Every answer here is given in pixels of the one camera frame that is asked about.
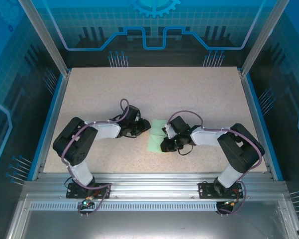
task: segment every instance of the white arm segment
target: white arm segment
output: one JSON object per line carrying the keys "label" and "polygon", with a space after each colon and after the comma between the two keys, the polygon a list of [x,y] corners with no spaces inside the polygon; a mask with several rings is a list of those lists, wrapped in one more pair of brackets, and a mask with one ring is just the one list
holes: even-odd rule
{"label": "white arm segment", "polygon": [[[220,147],[220,144],[217,139],[224,133],[225,132],[223,131],[218,131],[218,132],[205,131],[201,127],[198,127],[192,132],[191,139],[196,145],[211,145],[211,146]],[[218,177],[218,181],[225,188],[229,188],[241,176],[242,173],[236,171],[230,164],[228,164],[225,170]]]}
{"label": "white arm segment", "polygon": [[242,174],[243,173],[236,171],[230,164],[228,164],[225,170],[218,177],[218,181],[225,188],[229,188],[242,176]]}
{"label": "white arm segment", "polygon": [[205,131],[201,127],[198,127],[192,132],[190,136],[195,145],[211,145],[220,147],[217,139],[224,133],[225,132],[223,131]]}
{"label": "white arm segment", "polygon": [[[108,123],[96,123],[92,127],[98,130],[94,140],[103,138],[116,138],[121,129],[118,124],[111,123],[110,121]],[[83,160],[83,162],[75,166],[71,166],[69,164],[69,167],[72,173],[74,174],[76,180],[82,183],[83,185],[87,186],[93,180],[93,175],[89,171],[89,168],[85,160]]]}
{"label": "white arm segment", "polygon": [[83,161],[75,166],[70,165],[69,167],[76,180],[82,183],[84,186],[87,186],[93,180],[93,175],[89,171],[86,161]]}
{"label": "white arm segment", "polygon": [[120,126],[116,123],[96,123],[92,126],[98,130],[94,140],[103,138],[116,138],[120,132]]}

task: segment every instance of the aluminum frame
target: aluminum frame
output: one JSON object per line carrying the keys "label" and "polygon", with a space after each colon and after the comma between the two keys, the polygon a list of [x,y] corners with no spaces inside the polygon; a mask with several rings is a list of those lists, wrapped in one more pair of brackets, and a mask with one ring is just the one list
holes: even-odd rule
{"label": "aluminum frame", "polygon": [[43,44],[48,50],[50,56],[52,57],[54,63],[57,68],[61,72],[61,74],[66,77],[68,75],[68,67],[66,66],[59,50],[57,49],[51,35],[49,34],[48,29],[44,25],[38,11],[34,7],[31,0],[18,0],[20,5],[22,6],[25,14],[28,16],[30,22],[32,23],[34,29],[38,33],[41,38]]}
{"label": "aluminum frame", "polygon": [[277,175],[277,170],[280,169],[276,169],[272,160],[272,155],[271,155],[271,151],[269,150],[269,146],[268,146],[268,142],[266,140],[265,134],[264,134],[264,130],[263,127],[261,126],[261,121],[260,121],[260,117],[259,114],[261,114],[261,112],[257,111],[257,107],[256,107],[256,103],[254,98],[252,97],[252,92],[251,92],[251,88],[249,85],[249,82],[247,80],[247,75],[243,75],[240,74],[240,79],[241,79],[241,84],[245,93],[245,97],[250,109],[250,113],[251,113],[251,117],[254,123],[254,127],[255,127],[255,131],[257,133],[259,142],[263,145],[264,147],[264,151],[265,154],[263,156],[264,161],[266,163],[268,163],[269,165],[269,170],[272,173],[273,179],[274,180],[278,180],[279,177]]}
{"label": "aluminum frame", "polygon": [[[197,183],[201,181],[212,182],[216,173],[183,173],[183,174],[94,174],[96,181],[108,182],[112,180],[112,192],[106,203],[129,202],[216,202],[219,200],[201,200],[198,195]],[[298,238],[295,228],[296,222],[292,221],[294,208],[286,183],[273,181],[269,173],[250,173],[244,179],[247,188],[247,202],[273,201],[279,202],[281,214],[285,223],[286,233],[289,238]],[[27,181],[24,184],[20,201],[17,205],[13,221],[7,238],[21,238],[26,220],[31,210],[31,203],[52,202],[68,203],[79,202],[76,199],[66,199],[64,179],[66,174],[56,174],[55,177],[46,175],[37,181]]]}
{"label": "aluminum frame", "polygon": [[57,97],[56,97],[55,104],[53,105],[51,118],[50,118],[50,121],[48,122],[47,130],[46,130],[44,138],[43,138],[42,147],[41,147],[41,150],[39,151],[37,164],[33,165],[34,173],[32,176],[29,176],[28,180],[36,180],[37,176],[40,172],[40,169],[43,169],[43,167],[41,167],[41,166],[42,166],[42,163],[43,164],[45,163],[45,160],[48,155],[49,145],[52,142],[53,132],[54,132],[55,125],[56,125],[56,122],[57,122],[57,119],[59,116],[59,112],[60,112],[60,109],[62,106],[62,101],[63,101],[64,95],[65,95],[65,90],[66,90],[66,86],[67,86],[69,78],[70,78],[70,74],[71,74],[71,72],[69,72],[67,76],[64,76],[62,79],[60,79],[60,81],[61,81],[60,89],[59,89],[59,91],[55,92],[57,94]]}
{"label": "aluminum frame", "polygon": [[243,66],[241,68],[242,75],[246,77],[251,69],[253,63],[255,62],[256,58],[258,57],[259,53],[261,52],[264,44],[268,40],[269,36],[271,35],[275,25],[277,24],[278,20],[280,19],[284,9],[286,8],[289,0],[277,0],[275,3],[268,19],[266,20],[258,38],[256,39],[254,45],[250,53],[248,54]]}

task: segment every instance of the blue edge trim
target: blue edge trim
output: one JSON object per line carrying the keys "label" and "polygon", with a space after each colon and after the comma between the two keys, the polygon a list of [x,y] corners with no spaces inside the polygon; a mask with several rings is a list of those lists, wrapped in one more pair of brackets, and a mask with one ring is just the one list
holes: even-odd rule
{"label": "blue edge trim", "polygon": [[281,170],[280,170],[280,166],[279,166],[277,157],[275,155],[273,145],[272,145],[272,142],[271,142],[271,139],[270,139],[270,136],[269,136],[269,132],[268,132],[267,126],[265,124],[264,117],[263,117],[262,112],[261,112],[260,104],[259,104],[258,98],[255,94],[255,90],[254,90],[254,87],[253,87],[253,84],[252,84],[251,77],[250,77],[249,73],[247,74],[247,81],[248,81],[248,84],[250,86],[252,98],[253,98],[254,103],[255,103],[255,107],[256,107],[256,111],[257,111],[256,113],[259,115],[260,124],[261,124],[261,127],[262,127],[263,132],[264,132],[264,137],[267,141],[268,149],[269,149],[270,154],[271,154],[275,174],[276,174],[277,179],[279,181],[283,181],[283,176],[282,176],[282,173],[281,173]]}
{"label": "blue edge trim", "polygon": [[54,92],[54,95],[53,95],[53,98],[52,98],[52,101],[51,101],[51,105],[50,105],[50,108],[49,108],[49,112],[48,112],[48,115],[46,116],[45,123],[44,123],[44,126],[43,126],[43,130],[42,130],[42,133],[41,133],[41,136],[40,136],[40,140],[39,140],[38,146],[36,148],[36,152],[35,152],[33,162],[32,162],[31,168],[30,168],[30,172],[29,172],[28,179],[27,179],[28,181],[32,181],[32,178],[34,176],[35,168],[36,168],[36,165],[38,163],[39,155],[41,153],[41,149],[42,149],[42,146],[43,146],[43,141],[44,141],[44,138],[45,138],[45,134],[46,134],[46,131],[48,129],[48,126],[49,126],[49,123],[50,123],[50,120],[51,120],[52,112],[54,110],[56,98],[58,97],[62,81],[63,81],[63,75],[60,74],[58,84],[56,85],[55,92]]}
{"label": "blue edge trim", "polygon": [[[38,143],[38,147],[37,147],[35,155],[34,155],[32,166],[31,166],[31,169],[30,169],[30,172],[29,172],[29,175],[28,175],[28,180],[31,180],[34,176],[36,164],[38,163],[38,160],[39,160],[39,155],[40,155],[40,152],[41,152],[41,149],[42,149],[44,137],[45,137],[48,125],[49,125],[50,120],[51,120],[52,112],[53,112],[53,109],[54,109],[54,106],[55,106],[56,98],[58,96],[62,81],[63,81],[63,76],[60,75],[60,78],[59,78],[59,81],[58,81],[58,84],[56,86],[55,93],[54,93],[54,96],[53,96],[53,99],[52,99],[52,102],[51,102],[51,106],[50,106],[48,115],[46,117],[45,123],[44,123],[42,134],[41,134],[41,137],[40,137],[40,140],[39,140],[39,143]],[[271,142],[271,139],[270,139],[270,136],[269,136],[269,132],[268,132],[268,129],[265,125],[265,121],[264,121],[264,118],[263,118],[263,115],[262,115],[262,112],[261,112],[261,109],[260,109],[260,105],[259,105],[257,96],[255,94],[255,90],[254,90],[254,87],[253,87],[253,84],[252,84],[252,81],[251,81],[251,77],[250,77],[249,74],[247,74],[247,81],[248,81],[248,84],[250,86],[252,98],[253,98],[254,103],[255,103],[255,107],[256,107],[256,111],[257,111],[256,113],[259,115],[260,124],[261,124],[263,132],[264,132],[264,137],[265,137],[265,139],[267,141],[267,144],[268,144],[268,148],[269,148],[269,151],[270,151],[270,154],[271,154],[271,158],[272,158],[272,162],[273,162],[273,166],[274,166],[274,170],[275,170],[277,179],[279,181],[282,181],[283,176],[282,176],[282,173],[281,173],[281,170],[280,170],[280,167],[279,167],[279,163],[278,163],[277,157],[275,155],[275,152],[274,152],[274,149],[273,149],[273,146],[272,146],[272,142]]]}

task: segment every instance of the gear logo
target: gear logo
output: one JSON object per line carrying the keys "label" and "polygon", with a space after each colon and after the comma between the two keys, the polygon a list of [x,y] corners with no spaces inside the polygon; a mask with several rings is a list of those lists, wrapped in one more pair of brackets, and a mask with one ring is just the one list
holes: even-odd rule
{"label": "gear logo", "polygon": [[139,14],[155,18],[157,15],[163,17],[164,14],[169,14],[170,10],[175,10],[180,0],[130,0],[130,3]]}
{"label": "gear logo", "polygon": [[1,16],[9,23],[12,24],[18,19],[20,14],[19,3],[17,0],[0,0],[0,13]]}

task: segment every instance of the robotic arm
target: robotic arm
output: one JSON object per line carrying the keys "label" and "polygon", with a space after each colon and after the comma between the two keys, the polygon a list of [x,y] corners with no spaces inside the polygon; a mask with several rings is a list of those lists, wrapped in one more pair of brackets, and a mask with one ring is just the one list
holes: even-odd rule
{"label": "robotic arm", "polygon": [[[128,101],[127,104],[123,114],[108,121],[89,123],[80,118],[73,118],[53,143],[53,149],[66,164],[73,177],[72,186],[76,188],[71,196],[68,197],[67,193],[67,198],[86,198],[78,208],[80,213],[82,209],[93,204],[91,200],[94,197],[98,196],[103,201],[109,197],[110,192],[111,184],[96,183],[84,161],[94,140],[123,136],[136,138],[151,128],[150,123],[141,118],[140,110],[129,105]],[[240,192],[241,189],[237,180],[252,169],[253,165],[264,155],[264,149],[259,142],[243,125],[238,123],[231,128],[207,129],[202,125],[190,127],[181,117],[176,117],[165,125],[163,131],[167,135],[161,143],[163,152],[178,151],[180,154],[180,150],[187,144],[192,148],[196,145],[212,145],[222,148],[229,164],[213,183],[199,185],[199,196],[204,199],[232,198],[232,192],[235,190]],[[105,188],[107,188],[106,192],[100,193]]]}
{"label": "robotic arm", "polygon": [[[53,143],[53,149],[60,157],[74,135],[87,124],[88,122],[78,117],[73,118],[67,124]],[[137,107],[126,107],[123,114],[109,121],[96,122],[84,129],[68,148],[64,160],[67,162],[67,167],[76,181],[84,186],[94,187],[94,178],[84,161],[93,142],[98,139],[120,138],[123,136],[136,138],[150,128],[149,121],[141,118],[140,110]]]}
{"label": "robotic arm", "polygon": [[251,133],[241,124],[236,123],[230,128],[206,129],[200,125],[190,128],[178,116],[165,125],[163,131],[168,137],[161,143],[163,152],[174,152],[189,144],[212,145],[221,147],[229,164],[226,169],[214,180],[213,189],[219,197],[230,190],[230,187],[264,155],[264,149]]}

